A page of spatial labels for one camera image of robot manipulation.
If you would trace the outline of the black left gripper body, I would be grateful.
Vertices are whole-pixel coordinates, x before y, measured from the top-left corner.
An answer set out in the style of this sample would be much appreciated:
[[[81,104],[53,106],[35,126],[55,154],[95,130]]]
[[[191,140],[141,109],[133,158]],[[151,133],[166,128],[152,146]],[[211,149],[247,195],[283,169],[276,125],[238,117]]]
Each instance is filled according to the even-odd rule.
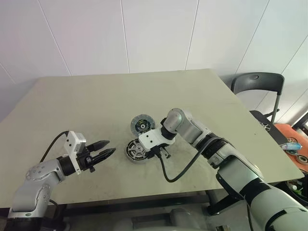
[[[94,160],[94,157],[91,156],[90,151],[87,148],[84,148],[81,153],[77,154],[77,163],[80,170],[82,171],[86,171],[89,169],[91,173],[94,172]]]

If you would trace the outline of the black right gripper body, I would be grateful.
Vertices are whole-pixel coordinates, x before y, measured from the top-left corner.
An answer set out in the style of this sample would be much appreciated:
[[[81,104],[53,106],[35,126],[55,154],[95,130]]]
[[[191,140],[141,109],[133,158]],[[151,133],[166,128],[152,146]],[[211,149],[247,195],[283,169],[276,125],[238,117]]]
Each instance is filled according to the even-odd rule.
[[[154,152],[154,156],[161,157],[161,151],[163,147],[161,145],[153,147],[150,151]]]

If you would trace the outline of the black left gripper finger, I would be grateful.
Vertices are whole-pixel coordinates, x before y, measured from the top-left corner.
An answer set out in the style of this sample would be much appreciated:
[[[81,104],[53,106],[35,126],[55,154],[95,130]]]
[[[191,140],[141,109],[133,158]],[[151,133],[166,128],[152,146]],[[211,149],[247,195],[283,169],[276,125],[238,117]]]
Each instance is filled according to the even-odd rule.
[[[96,164],[104,161],[105,159],[110,157],[115,151],[116,151],[116,148],[110,148],[110,149],[105,149],[105,150],[101,151],[98,155],[96,155],[92,158],[92,164],[96,165]]]
[[[100,141],[97,141],[95,143],[92,143],[92,144],[86,146],[86,148],[89,152],[95,152],[95,151],[98,151],[98,150],[104,148],[109,142],[110,141],[100,140]]]

